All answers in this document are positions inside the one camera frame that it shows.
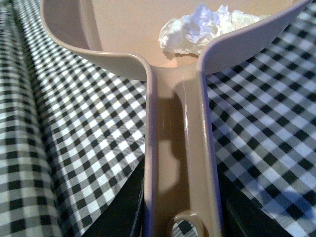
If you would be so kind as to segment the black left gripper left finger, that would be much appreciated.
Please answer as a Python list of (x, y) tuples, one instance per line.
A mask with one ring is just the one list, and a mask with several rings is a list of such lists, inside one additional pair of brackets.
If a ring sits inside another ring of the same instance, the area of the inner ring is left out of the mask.
[(132, 172), (110, 206), (83, 234), (85, 237), (140, 237), (143, 221), (144, 161)]

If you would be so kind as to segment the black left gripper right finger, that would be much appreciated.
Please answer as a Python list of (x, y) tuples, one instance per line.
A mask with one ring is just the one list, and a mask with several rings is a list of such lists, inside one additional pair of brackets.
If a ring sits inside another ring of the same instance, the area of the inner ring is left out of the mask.
[(224, 230), (227, 237), (289, 237), (222, 172), (218, 172)]

